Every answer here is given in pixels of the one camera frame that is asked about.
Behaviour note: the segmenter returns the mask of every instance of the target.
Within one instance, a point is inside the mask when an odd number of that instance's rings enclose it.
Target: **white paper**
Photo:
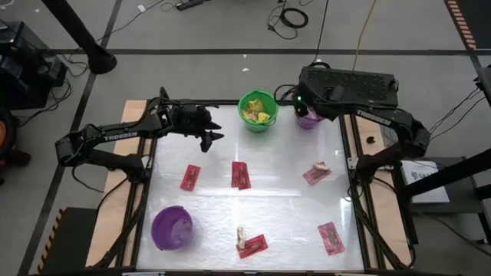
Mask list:
[[[416,182],[438,172],[435,162],[431,161],[402,161],[402,170],[406,185]],[[413,196],[413,203],[445,203],[450,202],[445,187],[433,189],[421,195]]]

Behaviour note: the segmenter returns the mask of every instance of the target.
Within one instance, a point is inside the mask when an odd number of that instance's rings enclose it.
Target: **white label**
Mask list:
[[[140,12],[145,12],[147,10],[143,5],[139,5],[138,8],[140,9]]]

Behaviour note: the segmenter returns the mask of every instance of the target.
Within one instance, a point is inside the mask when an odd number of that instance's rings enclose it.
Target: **table surface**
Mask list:
[[[293,107],[280,107],[275,124],[253,133],[237,106],[209,108],[225,135],[208,153],[199,140],[170,134],[157,141],[140,241],[140,270],[363,271],[338,120],[313,130],[295,122]],[[247,163],[251,189],[231,187],[232,161]],[[311,186],[302,174],[324,161],[332,174]],[[180,188],[188,164],[200,166],[193,192]],[[194,238],[176,251],[161,251],[151,237],[157,214],[172,205],[193,217]],[[329,256],[318,226],[333,222],[345,251]],[[246,239],[264,234],[269,248],[240,259],[236,229]]]

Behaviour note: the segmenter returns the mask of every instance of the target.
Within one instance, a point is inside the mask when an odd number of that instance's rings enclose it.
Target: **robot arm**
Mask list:
[[[324,80],[330,80],[329,74],[337,74],[345,82],[343,84],[329,85]],[[345,114],[355,114],[375,123],[379,123],[393,129],[398,141],[392,146],[375,155],[363,155],[359,158],[355,175],[361,182],[371,182],[375,172],[381,166],[394,164],[404,158],[417,158],[424,156],[430,133],[423,124],[415,120],[413,116],[397,108],[396,90],[391,89],[391,81],[387,81],[388,92],[382,97],[371,94],[368,97],[360,97],[360,92],[353,85],[346,82],[348,77],[357,80],[359,72],[338,71],[330,68],[304,67],[300,77],[300,84],[295,88],[293,99],[294,107],[299,116],[313,110],[317,115],[334,120]]]
[[[201,150],[205,153],[213,140],[223,137],[220,133],[206,131],[219,130],[222,127],[212,122],[212,117],[204,106],[197,106],[190,100],[170,101],[163,87],[160,94],[160,97],[150,101],[147,111],[138,121],[99,127],[90,123],[82,130],[62,137],[55,143],[58,162],[62,166],[89,163],[108,169],[121,169],[130,181],[142,182],[149,177],[149,173],[138,155],[120,156],[94,147],[100,143],[133,137],[154,139],[168,133],[178,133],[201,137]],[[154,113],[149,112],[155,107],[157,110]]]

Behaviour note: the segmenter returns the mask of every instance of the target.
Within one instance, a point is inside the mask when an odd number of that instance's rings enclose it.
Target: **candy wrapper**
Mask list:
[[[264,235],[259,235],[245,241],[244,248],[240,248],[239,245],[236,245],[236,247],[239,252],[239,257],[242,259],[266,250],[268,248],[268,243],[266,242]]]
[[[334,255],[344,251],[344,245],[339,238],[338,231],[333,222],[326,223],[318,226],[319,233],[321,233],[322,241],[324,242],[325,250],[328,255]]]
[[[180,188],[186,191],[193,191],[200,170],[201,168],[198,166],[188,165]]]
[[[239,190],[250,189],[249,171],[244,162],[232,162],[232,187],[239,187]]]
[[[324,177],[328,176],[331,174],[331,170],[325,170],[325,169],[319,169],[321,166],[325,166],[324,162],[319,163],[317,166],[317,169],[314,167],[307,171],[306,173],[303,174],[305,180],[307,180],[308,184],[314,185],[317,184],[317,182],[321,181]]]

